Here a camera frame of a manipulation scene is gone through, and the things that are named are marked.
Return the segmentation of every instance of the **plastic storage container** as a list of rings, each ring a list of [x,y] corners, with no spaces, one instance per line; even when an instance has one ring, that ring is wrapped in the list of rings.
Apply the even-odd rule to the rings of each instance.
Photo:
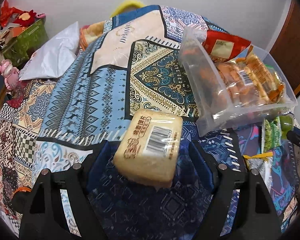
[[[298,105],[289,82],[273,57],[265,50],[254,46],[254,54],[264,64],[272,66],[286,84],[285,103],[235,107],[218,70],[201,45],[205,38],[205,31],[186,27],[178,57],[180,66],[183,65],[186,70],[199,110],[197,126],[200,136],[212,130],[236,128],[261,122],[264,118],[272,119]],[[247,49],[238,57],[245,57],[246,54]]]

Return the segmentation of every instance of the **green cup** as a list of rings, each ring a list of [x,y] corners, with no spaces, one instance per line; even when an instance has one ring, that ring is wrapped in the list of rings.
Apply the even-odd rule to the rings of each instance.
[[[293,118],[290,115],[280,115],[282,139],[287,139],[287,132],[293,129]]]

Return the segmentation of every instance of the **bed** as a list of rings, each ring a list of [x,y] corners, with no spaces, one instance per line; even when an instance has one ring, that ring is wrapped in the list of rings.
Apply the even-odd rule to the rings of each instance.
[[[109,156],[89,201],[110,239],[141,239],[145,234],[191,239],[211,195],[189,158],[189,142],[198,141],[219,163],[241,172],[246,171],[242,155],[260,153],[258,123],[199,137],[196,103],[177,60],[185,26],[226,30],[197,14],[159,5],[117,15],[97,26],[101,32],[81,42],[87,47],[57,82],[27,81],[21,106],[13,109],[4,104],[0,112],[0,215],[18,235],[21,215],[11,207],[17,188],[31,187],[44,168],[62,171],[82,162],[92,152],[91,145],[103,139],[120,141],[133,114],[148,108],[183,118],[172,187],[158,192],[145,187],[140,192],[118,174]],[[300,193],[300,150],[282,140],[282,146],[272,151],[270,195],[284,231]],[[80,235],[65,190],[61,196],[69,229]],[[238,196],[234,190],[222,235],[231,231]],[[168,208],[168,200],[177,203],[174,210]]]

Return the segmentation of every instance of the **wooden furniture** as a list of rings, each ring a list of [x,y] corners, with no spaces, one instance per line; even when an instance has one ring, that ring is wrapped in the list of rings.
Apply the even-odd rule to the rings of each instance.
[[[287,77],[295,95],[300,95],[300,6],[292,0],[283,28],[270,54]]]

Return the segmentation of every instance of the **pink toy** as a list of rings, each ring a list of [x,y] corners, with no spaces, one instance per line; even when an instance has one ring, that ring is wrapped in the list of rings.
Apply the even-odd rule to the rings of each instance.
[[[41,13],[41,14],[38,14],[36,17],[37,17],[38,19],[43,19],[43,18],[46,17],[46,15],[45,15],[44,13]]]
[[[1,75],[4,77],[4,83],[9,91],[15,90],[19,83],[20,71],[14,67],[10,60],[4,59],[0,65]]]

